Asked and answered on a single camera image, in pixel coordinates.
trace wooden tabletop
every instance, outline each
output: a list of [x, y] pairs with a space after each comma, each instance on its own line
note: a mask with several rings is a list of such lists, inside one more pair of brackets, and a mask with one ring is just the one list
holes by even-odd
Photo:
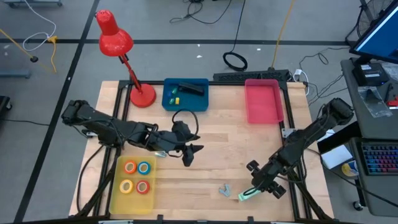
[[[154, 85], [157, 93], [155, 103], [148, 108], [136, 108], [129, 104], [127, 120], [157, 123], [159, 130], [172, 127], [173, 112], [165, 111], [161, 105], [162, 85]], [[312, 120], [302, 83], [288, 83], [289, 97], [296, 128], [305, 128]], [[103, 82], [96, 109], [112, 114], [118, 82]], [[252, 187], [250, 172], [246, 164], [255, 159], [263, 166], [269, 156], [282, 143], [278, 124], [248, 124], [246, 121], [243, 86], [210, 86], [209, 107], [206, 112], [197, 113], [199, 135], [195, 144], [205, 146], [195, 154], [190, 167], [184, 167], [181, 159], [172, 157], [157, 159], [157, 180], [154, 210], [149, 215], [112, 215], [122, 219], [156, 219], [163, 214], [165, 220], [247, 220], [253, 216], [256, 221], [293, 221], [292, 203], [289, 192], [276, 199], [272, 194], [263, 193], [239, 202], [238, 194]], [[123, 110], [125, 92], [119, 113]], [[191, 131], [195, 122], [190, 113], [180, 113], [176, 120], [183, 120]], [[89, 139], [82, 165], [99, 148], [96, 138]], [[310, 146], [317, 150], [316, 144]], [[123, 156], [153, 156], [153, 153], [134, 146], [125, 145]], [[98, 186], [104, 150], [87, 166], [82, 179], [80, 206], [92, 196]], [[308, 177], [307, 189], [326, 214], [333, 217], [328, 189], [319, 157], [305, 153]], [[289, 191], [288, 183], [276, 181]], [[218, 192], [224, 184], [231, 187], [231, 196]], [[300, 192], [297, 191], [300, 214], [304, 217]], [[104, 203], [108, 190], [103, 194], [100, 214], [104, 213]], [[76, 191], [70, 214], [76, 214]]]

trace monitor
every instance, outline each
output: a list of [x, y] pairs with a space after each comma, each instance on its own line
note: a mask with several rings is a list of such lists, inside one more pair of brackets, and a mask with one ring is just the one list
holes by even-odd
[[360, 55], [367, 63], [372, 58], [398, 63], [398, 0], [394, 0], [379, 18], [371, 23], [350, 53]]

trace green object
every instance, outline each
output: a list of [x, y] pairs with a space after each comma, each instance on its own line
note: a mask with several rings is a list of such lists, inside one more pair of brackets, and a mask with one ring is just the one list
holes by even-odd
[[249, 195], [247, 195], [247, 196], [243, 195], [243, 193], [244, 193], [244, 192], [242, 192], [242, 193], [240, 193], [240, 194], [238, 195], [238, 199], [239, 199], [240, 202], [243, 202], [244, 200], [247, 200], [247, 199], [249, 199], [249, 198], [251, 198], [251, 197], [253, 197], [253, 196], [255, 196], [255, 195], [261, 193], [261, 191], [260, 191], [260, 190], [256, 190], [254, 193], [249, 194]]

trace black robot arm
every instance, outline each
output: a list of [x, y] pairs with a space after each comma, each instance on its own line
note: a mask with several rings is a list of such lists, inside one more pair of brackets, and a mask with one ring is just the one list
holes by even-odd
[[186, 145], [199, 139], [192, 134], [188, 125], [173, 121], [172, 131], [158, 131], [157, 124], [135, 121], [121, 121], [92, 108], [86, 101], [71, 100], [61, 115], [63, 123], [69, 126], [84, 126], [98, 135], [100, 144], [109, 147], [123, 147], [127, 142], [149, 151], [182, 151], [184, 166], [190, 166], [193, 154], [203, 146]]
[[337, 125], [347, 124], [354, 116], [353, 109], [340, 98], [331, 100], [322, 108], [322, 115], [303, 130], [294, 131], [284, 141], [284, 145], [269, 158], [269, 162], [258, 168], [258, 163], [253, 160], [246, 167], [251, 171], [252, 185], [255, 190], [245, 192], [245, 195], [254, 193], [256, 190], [273, 193], [275, 197], [281, 198], [286, 190], [274, 179], [277, 175], [288, 175], [296, 182], [303, 195], [310, 202], [319, 219], [328, 217], [316, 204], [311, 195], [306, 191], [294, 168], [300, 163], [304, 150], [316, 140], [326, 134], [329, 129]]

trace white cable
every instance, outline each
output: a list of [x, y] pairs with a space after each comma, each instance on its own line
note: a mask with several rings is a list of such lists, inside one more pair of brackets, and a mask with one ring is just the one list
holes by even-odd
[[[297, 82], [297, 80], [296, 80], [296, 78], [294, 78], [294, 76], [298, 75], [298, 78], [300, 78], [300, 75], [301, 75], [301, 74], [304, 74], [305, 79], [306, 79], [306, 81], [307, 81], [307, 83], [308, 83], [308, 82], [309, 82], [308, 76], [307, 76], [307, 74], [306, 74], [303, 70], [301, 70], [301, 69], [296, 69], [296, 71], [294, 72], [294, 75], [293, 75], [293, 80], [294, 80], [295, 82]], [[305, 95], [308, 96], [309, 93], [310, 93], [310, 88], [307, 87], [307, 92], [305, 93]]]
[[[24, 42], [22, 43], [22, 47], [23, 47], [26, 51], [33, 51], [33, 50], [36, 50], [36, 49], [38, 49], [39, 47], [41, 47], [41, 46], [47, 41], [48, 38], [50, 38], [50, 37], [52, 37], [52, 36], [54, 35], [55, 30], [57, 29], [57, 25], [56, 25], [54, 22], [52, 22], [51, 20], [46, 19], [46, 18], [44, 18], [43, 16], [41, 16], [39, 13], [35, 12], [35, 11], [33, 10], [33, 8], [30, 6], [29, 3], [28, 3], [26, 0], [24, 0], [24, 1], [25, 1], [25, 3], [27, 4], [27, 6], [29, 7], [29, 9], [30, 9], [34, 14], [38, 15], [40, 18], [44, 19], [44, 20], [47, 21], [47, 22], [51, 22], [51, 23], [54, 25], [54, 31], [51, 33], [51, 35], [49, 35], [49, 34], [46, 33], [46, 32], [38, 32], [38, 33], [35, 33], [35, 34], [31, 35], [30, 37], [28, 37], [28, 38], [26, 38], [26, 39], [24, 40]], [[34, 36], [36, 36], [36, 35], [39, 35], [39, 34], [44, 34], [47, 38], [46, 38], [45, 40], [43, 40], [43, 42], [42, 42], [41, 44], [39, 44], [38, 46], [36, 46], [35, 48], [33, 48], [33, 49], [26, 49], [26, 47], [25, 47], [26, 41], [28, 41], [30, 38], [32, 38], [32, 37], [34, 37]]]

